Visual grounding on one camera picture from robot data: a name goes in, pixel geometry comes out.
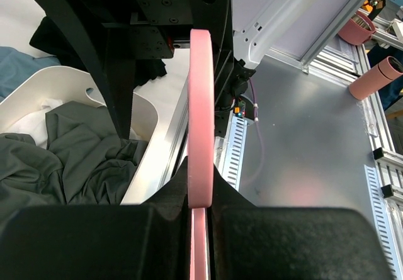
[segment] pink tumbler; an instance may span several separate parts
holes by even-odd
[[[403,65],[396,58],[387,57],[352,82],[348,89],[356,99],[362,100],[401,75]]]

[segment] pink handle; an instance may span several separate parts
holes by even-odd
[[[213,199],[214,76],[210,33],[190,32],[188,75],[188,202],[191,212],[190,279],[208,279],[206,210]]]

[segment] purple cable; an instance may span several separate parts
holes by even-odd
[[[252,79],[249,79],[249,84],[251,85],[251,91],[252,91],[252,100],[253,100],[253,105],[256,103],[256,93],[254,92],[254,87],[253,87],[253,82]],[[253,107],[253,115],[255,118],[258,117],[258,108],[257,107]],[[263,169],[263,165],[264,165],[264,145],[263,145],[263,138],[262,138],[262,134],[260,132],[260,128],[259,128],[259,122],[255,121],[255,125],[256,125],[256,131],[258,133],[258,138],[259,138],[259,142],[260,142],[260,149],[261,149],[261,155],[260,155],[260,162],[259,162],[259,166],[258,168],[254,171],[253,175],[249,178],[247,178],[245,180],[245,184],[251,184],[255,181],[255,179],[260,175],[262,169]]]

